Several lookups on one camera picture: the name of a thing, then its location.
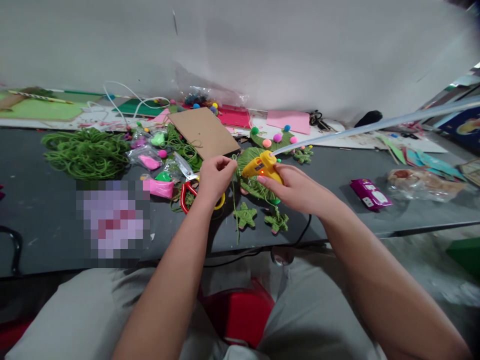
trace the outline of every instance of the star-shaped craft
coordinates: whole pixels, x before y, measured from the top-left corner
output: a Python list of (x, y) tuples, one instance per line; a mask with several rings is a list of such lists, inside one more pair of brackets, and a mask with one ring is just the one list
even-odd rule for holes
[(234, 210), (233, 216), (238, 219), (238, 228), (243, 230), (246, 225), (255, 227), (254, 216), (257, 215), (257, 209), (249, 209), (247, 204), (242, 202), (240, 210)]

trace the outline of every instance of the white wall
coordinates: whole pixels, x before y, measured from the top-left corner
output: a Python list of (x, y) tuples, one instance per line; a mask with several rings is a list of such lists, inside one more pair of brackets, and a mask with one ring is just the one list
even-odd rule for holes
[(0, 83), (173, 96), (189, 72), (251, 108), (391, 117), (480, 61), (477, 30), (438, 0), (3, 0)]

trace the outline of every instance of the scissors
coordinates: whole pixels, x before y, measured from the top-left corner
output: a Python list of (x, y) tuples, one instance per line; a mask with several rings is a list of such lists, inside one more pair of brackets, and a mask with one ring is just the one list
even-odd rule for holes
[[(200, 182), (200, 176), (195, 175), (194, 171), (190, 167), (189, 163), (179, 154), (176, 152), (174, 153), (175, 156), (175, 161), (178, 167), (180, 168), (180, 171), (182, 172), (183, 176), (186, 178), (186, 182), (181, 186), (181, 194), (180, 194), (180, 206), (183, 209), (183, 212), (185, 214), (188, 214), (189, 210), (187, 209), (187, 205), (185, 204), (185, 195), (187, 194), (187, 190), (190, 190), (190, 192), (194, 195), (197, 196), (197, 190), (195, 190), (192, 185), (191, 181), (192, 180), (197, 180)], [(225, 193), (222, 194), (220, 203), (215, 206), (213, 209), (218, 210), (220, 209), (225, 203)]]

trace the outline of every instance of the red stool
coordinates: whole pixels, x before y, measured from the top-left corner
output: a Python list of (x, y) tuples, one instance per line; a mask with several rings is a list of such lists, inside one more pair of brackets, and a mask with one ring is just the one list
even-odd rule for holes
[(247, 343), (256, 349), (275, 301), (257, 278), (250, 280), (253, 289), (235, 288), (207, 297), (200, 289), (198, 300), (221, 338), (231, 345)]

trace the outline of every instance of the hot glue gun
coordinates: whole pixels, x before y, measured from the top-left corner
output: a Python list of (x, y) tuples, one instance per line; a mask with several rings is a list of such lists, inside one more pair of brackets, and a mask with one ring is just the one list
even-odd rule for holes
[(244, 178), (251, 178), (254, 176), (267, 176), (273, 180), (284, 184), (284, 181), (280, 177), (279, 173), (275, 171), (274, 165), (277, 162), (277, 158), (272, 155), (271, 151), (264, 151), (260, 156), (254, 158), (248, 163), (247, 166), (241, 172)]

